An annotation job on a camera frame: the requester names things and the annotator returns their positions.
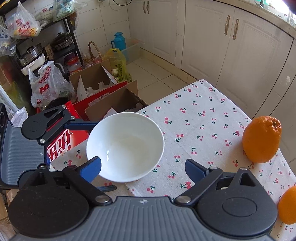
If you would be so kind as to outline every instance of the tablecloth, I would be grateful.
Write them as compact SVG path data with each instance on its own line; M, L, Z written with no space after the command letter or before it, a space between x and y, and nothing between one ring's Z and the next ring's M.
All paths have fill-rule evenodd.
M280 149L266 163L255 164L248 160L242 146L242 134L250 118L205 80L190 84L139 113L151 118L163 131L163 157L152 172L140 180L113 183L117 190L108 193L113 200L118 195L170 196L174 199L194 185L185 173L188 158L225 172L249 168L275 203L290 186L296 185L296 177ZM67 165L84 163L87 160L86 141L54 160L53 167L62 170ZM97 176L93 184L101 186L111 182ZM275 240L290 241L296 236L296 225L286 225L277 219L271 236Z

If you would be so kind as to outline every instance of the cabinet handle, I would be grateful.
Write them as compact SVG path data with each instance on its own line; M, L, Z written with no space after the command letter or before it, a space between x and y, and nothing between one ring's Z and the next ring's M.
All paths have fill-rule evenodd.
M226 23L225 23L225 35L227 35L227 31L228 31L228 28L229 28L229 20L230 20L230 15L227 16L227 19L226 19Z
M233 40L235 40L235 38L237 36L238 28L239 28L239 19L237 19L236 22L235 22L235 26L234 26L234 29L233 29Z
M143 10L144 10L144 13L146 14L146 10L145 10L145 1L143 1Z
M149 9L148 9L148 7L149 7L149 1L147 1L146 9L147 9L147 13L150 14L150 13L149 13Z

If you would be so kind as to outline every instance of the white bowl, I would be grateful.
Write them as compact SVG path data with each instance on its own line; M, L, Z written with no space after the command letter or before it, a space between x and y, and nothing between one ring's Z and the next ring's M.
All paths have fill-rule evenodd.
M100 157L99 175L125 183L142 178L153 170L164 151L163 133L148 117L123 112L100 121L91 131L87 145L88 160Z

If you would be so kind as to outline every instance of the basket handle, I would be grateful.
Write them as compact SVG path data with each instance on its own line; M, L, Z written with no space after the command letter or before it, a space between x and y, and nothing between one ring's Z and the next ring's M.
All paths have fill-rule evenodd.
M94 42L92 42L92 41L89 42L89 54L90 54L91 59L94 58L94 55L93 55L93 53L91 52L91 44L94 45L94 47L96 48L96 50L97 50L97 52L98 52L98 55L99 55L100 60L103 61L103 58L102 58L102 55L101 55L101 52L100 52L98 46L97 46Z

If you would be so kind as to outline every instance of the red lid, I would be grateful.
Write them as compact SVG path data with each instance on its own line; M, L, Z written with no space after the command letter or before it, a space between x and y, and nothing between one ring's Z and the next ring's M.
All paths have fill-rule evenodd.
M66 62L67 65L72 65L75 64L79 61L78 56L75 56L74 58L70 59L69 61Z

